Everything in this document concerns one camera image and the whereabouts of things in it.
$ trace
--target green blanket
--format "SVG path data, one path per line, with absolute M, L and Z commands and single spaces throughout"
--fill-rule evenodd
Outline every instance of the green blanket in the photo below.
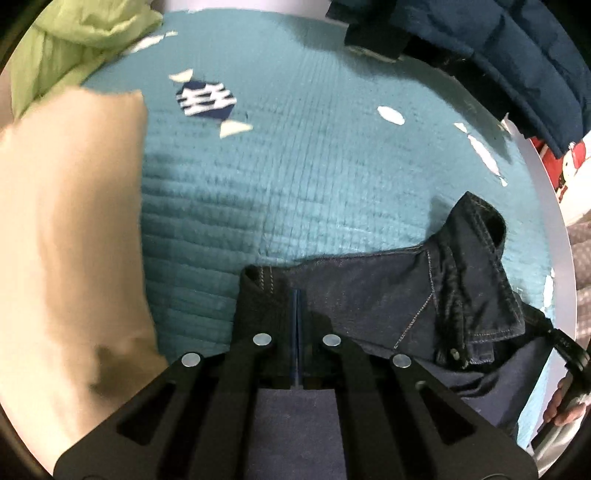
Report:
M 15 118 L 45 95 L 81 84 L 161 23 L 145 0 L 54 0 L 10 60 Z

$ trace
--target teal quilted bedspread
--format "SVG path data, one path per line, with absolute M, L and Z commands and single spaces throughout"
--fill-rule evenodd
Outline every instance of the teal quilted bedspread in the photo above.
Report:
M 343 27 L 280 14 L 176 12 L 160 33 L 169 31 L 178 34 L 86 83 L 141 89 L 148 106 L 142 242 L 147 297 L 169 360 L 227 349 L 247 264 L 417 244 L 467 190 L 505 217 L 509 280 L 542 306 L 550 255 L 527 167 L 454 79 L 414 59 L 358 56 L 344 48 Z M 220 139 L 219 121 L 185 116 L 168 75 L 186 69 L 222 82 L 237 99 L 230 118 L 252 131 Z M 379 106 L 404 124 L 386 121 Z M 506 186 L 457 122 L 490 152 Z M 522 415 L 522 445 L 545 382 Z

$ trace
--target gray fabric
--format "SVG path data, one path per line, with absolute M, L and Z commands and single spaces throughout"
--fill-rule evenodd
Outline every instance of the gray fabric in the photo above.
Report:
M 577 283 L 578 343 L 587 347 L 591 339 L 591 220 L 589 214 L 568 227 Z

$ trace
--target metal screw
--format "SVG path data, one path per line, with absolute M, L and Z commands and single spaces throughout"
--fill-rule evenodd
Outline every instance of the metal screw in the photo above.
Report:
M 196 367 L 201 361 L 198 353 L 185 353 L 181 358 L 181 363 L 185 367 Z
M 255 345 L 258 346 L 265 346 L 271 343 L 271 335 L 268 333 L 257 333 L 254 337 L 252 337 L 252 341 L 255 342 Z
M 324 335 L 322 342 L 326 346 L 339 346 L 340 345 L 340 336 L 335 335 L 334 333 L 329 333 L 328 335 Z
M 392 363 L 398 368 L 408 368 L 412 362 L 408 355 L 399 353 L 398 355 L 394 355 L 392 358 Z

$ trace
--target beige pillow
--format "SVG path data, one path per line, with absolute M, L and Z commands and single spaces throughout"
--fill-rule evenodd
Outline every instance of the beige pillow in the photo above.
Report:
M 0 402 L 50 472 L 166 368 L 144 295 L 139 92 L 71 89 L 0 133 Z

